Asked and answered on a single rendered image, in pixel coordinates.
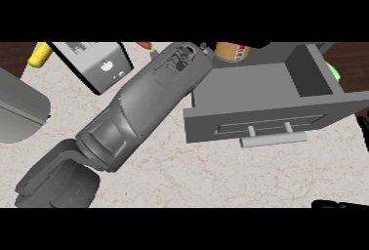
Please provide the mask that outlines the grey cabinet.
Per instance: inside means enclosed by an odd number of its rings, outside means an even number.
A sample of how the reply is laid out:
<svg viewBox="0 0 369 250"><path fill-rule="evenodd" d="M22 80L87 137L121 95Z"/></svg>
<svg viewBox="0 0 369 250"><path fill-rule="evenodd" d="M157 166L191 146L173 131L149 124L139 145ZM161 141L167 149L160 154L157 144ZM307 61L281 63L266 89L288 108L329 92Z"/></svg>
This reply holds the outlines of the grey cabinet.
<svg viewBox="0 0 369 250"><path fill-rule="evenodd" d="M248 57L241 62L228 62L214 58L214 68L247 66L256 64L284 63L295 48L315 45L322 54L334 46L334 42L272 42L264 48L253 48Z"/></svg>

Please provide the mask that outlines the grey rounded appliance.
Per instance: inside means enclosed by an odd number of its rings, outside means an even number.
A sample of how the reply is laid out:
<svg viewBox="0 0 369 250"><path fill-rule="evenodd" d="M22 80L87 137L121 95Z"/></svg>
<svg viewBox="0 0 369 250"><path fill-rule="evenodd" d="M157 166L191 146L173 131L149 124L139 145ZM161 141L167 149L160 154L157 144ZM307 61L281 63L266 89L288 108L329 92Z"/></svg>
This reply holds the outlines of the grey rounded appliance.
<svg viewBox="0 0 369 250"><path fill-rule="evenodd" d="M0 143L25 140L45 125L49 98L0 67Z"/></svg>

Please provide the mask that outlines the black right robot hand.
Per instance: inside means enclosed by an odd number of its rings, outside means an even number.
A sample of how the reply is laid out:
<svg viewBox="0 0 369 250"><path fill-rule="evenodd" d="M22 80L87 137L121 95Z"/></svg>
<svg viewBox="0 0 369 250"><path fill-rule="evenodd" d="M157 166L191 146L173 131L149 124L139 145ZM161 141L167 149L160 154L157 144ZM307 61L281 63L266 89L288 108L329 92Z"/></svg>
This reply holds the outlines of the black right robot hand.
<svg viewBox="0 0 369 250"><path fill-rule="evenodd" d="M357 116L356 121L363 133L365 144L369 150L369 112L368 116ZM335 202L332 200L318 199L312 202L313 208L368 208L369 205L362 205L349 202Z"/></svg>

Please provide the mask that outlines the yellow corn cob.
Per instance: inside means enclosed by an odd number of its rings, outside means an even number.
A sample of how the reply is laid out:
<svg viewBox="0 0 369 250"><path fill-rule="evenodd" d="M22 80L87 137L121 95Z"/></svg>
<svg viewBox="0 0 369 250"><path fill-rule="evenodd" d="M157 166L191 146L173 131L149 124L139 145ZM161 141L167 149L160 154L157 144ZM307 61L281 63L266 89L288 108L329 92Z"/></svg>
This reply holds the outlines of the yellow corn cob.
<svg viewBox="0 0 369 250"><path fill-rule="evenodd" d="M37 49L34 50L31 57L28 59L28 64L34 68L42 68L49 57L52 55L52 48L49 47L47 43L43 42Z"/></svg>

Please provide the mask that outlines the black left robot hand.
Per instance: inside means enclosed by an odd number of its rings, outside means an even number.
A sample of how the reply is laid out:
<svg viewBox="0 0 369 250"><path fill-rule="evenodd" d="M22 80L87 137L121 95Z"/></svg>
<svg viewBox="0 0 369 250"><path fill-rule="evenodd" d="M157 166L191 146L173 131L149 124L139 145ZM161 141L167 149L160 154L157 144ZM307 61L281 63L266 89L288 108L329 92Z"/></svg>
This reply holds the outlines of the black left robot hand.
<svg viewBox="0 0 369 250"><path fill-rule="evenodd" d="M250 48L256 48L256 49L263 49L267 45L270 44L270 42L248 42L248 43L242 43L242 46L247 46Z"/></svg>

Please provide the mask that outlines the light green round object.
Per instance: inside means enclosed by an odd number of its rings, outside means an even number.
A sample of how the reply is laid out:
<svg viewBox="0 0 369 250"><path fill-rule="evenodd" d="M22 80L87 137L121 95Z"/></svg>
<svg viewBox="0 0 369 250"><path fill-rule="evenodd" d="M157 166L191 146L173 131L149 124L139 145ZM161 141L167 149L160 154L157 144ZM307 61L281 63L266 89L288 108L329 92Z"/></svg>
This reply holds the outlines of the light green round object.
<svg viewBox="0 0 369 250"><path fill-rule="evenodd" d="M328 62L326 62L326 64L328 64L329 70L331 70L331 72L332 72L332 75L334 75L334 77L335 77L335 80L337 80L337 82L340 82L338 70L334 68L334 66L332 66Z"/></svg>

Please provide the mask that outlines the orange carrot with green top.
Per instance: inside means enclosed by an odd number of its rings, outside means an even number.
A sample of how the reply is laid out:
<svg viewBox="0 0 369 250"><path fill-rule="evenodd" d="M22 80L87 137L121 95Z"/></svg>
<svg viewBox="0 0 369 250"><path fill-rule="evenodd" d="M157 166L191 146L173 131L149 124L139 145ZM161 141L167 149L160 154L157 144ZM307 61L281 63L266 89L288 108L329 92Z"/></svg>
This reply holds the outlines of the orange carrot with green top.
<svg viewBox="0 0 369 250"><path fill-rule="evenodd" d="M139 46L142 48L145 48L146 50L151 51L151 53L155 52L155 48L154 48L154 43L152 42L138 42Z"/></svg>

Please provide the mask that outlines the grey open drawer box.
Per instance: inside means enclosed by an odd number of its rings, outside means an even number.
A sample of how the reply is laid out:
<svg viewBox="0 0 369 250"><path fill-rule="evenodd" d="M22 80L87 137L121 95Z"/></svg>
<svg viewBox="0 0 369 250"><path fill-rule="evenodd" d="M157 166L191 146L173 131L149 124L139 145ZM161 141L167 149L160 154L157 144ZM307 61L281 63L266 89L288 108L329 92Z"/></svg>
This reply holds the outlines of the grey open drawer box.
<svg viewBox="0 0 369 250"><path fill-rule="evenodd" d="M285 62L214 68L194 91L194 107L236 108L343 93L315 45L295 48Z"/></svg>

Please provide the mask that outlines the grey box appliance white logo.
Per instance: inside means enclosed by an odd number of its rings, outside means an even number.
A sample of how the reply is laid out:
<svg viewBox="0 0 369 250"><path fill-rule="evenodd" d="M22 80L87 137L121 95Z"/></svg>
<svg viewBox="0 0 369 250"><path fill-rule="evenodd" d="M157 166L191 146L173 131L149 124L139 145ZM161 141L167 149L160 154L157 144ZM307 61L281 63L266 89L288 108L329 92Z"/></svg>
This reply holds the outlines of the grey box appliance white logo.
<svg viewBox="0 0 369 250"><path fill-rule="evenodd" d="M135 69L121 42L49 42L47 45L96 95Z"/></svg>

